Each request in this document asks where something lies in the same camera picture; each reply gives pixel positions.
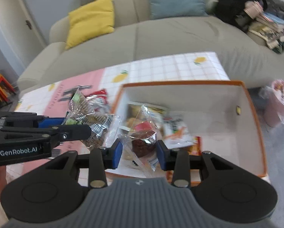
black bag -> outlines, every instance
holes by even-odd
[[[244,12],[244,4],[247,1],[261,0],[219,0],[215,8],[215,15],[223,22],[236,26],[240,30],[247,32],[249,24],[253,21],[246,12]],[[263,10],[266,10],[268,5],[266,0],[263,1]]]

box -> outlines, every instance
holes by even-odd
[[[125,84],[117,95],[112,112],[126,117],[130,101],[178,111],[183,114],[191,135],[201,137],[201,151],[209,150],[259,177],[266,176],[261,129],[243,82],[162,81]],[[111,173],[122,175],[121,168]],[[200,182],[197,170],[191,171],[191,181],[193,184]]]

door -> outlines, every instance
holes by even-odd
[[[24,68],[46,46],[23,0],[0,0],[0,30]]]

screw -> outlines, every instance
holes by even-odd
[[[174,185],[178,188],[186,188],[189,185],[189,182],[184,179],[178,179],[174,182]]]
[[[90,183],[90,186],[93,187],[93,188],[102,188],[102,187],[105,186],[105,182],[102,181],[102,180],[93,180]]]

sofa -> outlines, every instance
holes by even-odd
[[[64,50],[65,17],[50,30],[50,44],[19,77],[21,92],[100,68],[163,55],[214,51],[231,80],[248,88],[284,80],[284,53],[211,15],[216,0],[205,0],[209,16],[152,20],[149,0],[113,0],[115,31]]]

